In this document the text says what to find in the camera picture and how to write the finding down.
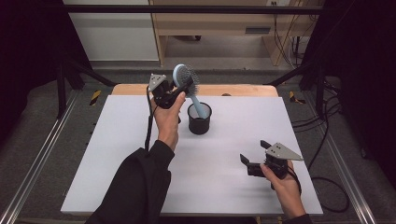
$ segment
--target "silver triangular bracket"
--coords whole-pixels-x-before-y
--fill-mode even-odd
[[[275,143],[265,150],[265,153],[273,156],[277,159],[292,160],[292,161],[303,161],[303,157],[293,152],[288,147],[283,146],[280,143]]]
[[[148,91],[154,91],[163,81],[166,80],[166,75],[151,74],[148,84]]]

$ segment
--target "power outlet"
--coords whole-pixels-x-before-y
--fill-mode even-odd
[[[267,0],[268,7],[287,7],[290,0]]]

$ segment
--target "blue brush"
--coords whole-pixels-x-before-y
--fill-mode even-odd
[[[198,76],[191,68],[189,68],[185,64],[178,64],[175,67],[173,72],[173,80],[177,87],[180,87],[181,85],[187,83],[187,80],[190,77],[192,78],[193,83],[189,86],[189,92],[187,93],[186,97],[192,99],[192,102],[194,103],[198,116],[201,119],[206,119],[207,118],[206,111],[204,110],[201,103],[198,101],[197,97],[195,96],[195,94],[198,93],[198,84],[199,84]]]

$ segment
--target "white wall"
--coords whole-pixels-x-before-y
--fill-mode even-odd
[[[64,0],[67,5],[148,5],[148,0]],[[70,13],[90,61],[158,61],[146,14]]]

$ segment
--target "cup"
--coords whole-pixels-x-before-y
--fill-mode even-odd
[[[189,129],[195,134],[207,133],[209,130],[210,116],[212,116],[212,108],[205,103],[200,102],[200,104],[207,114],[205,119],[199,117],[194,104],[190,105],[187,109],[187,114],[189,115]]]

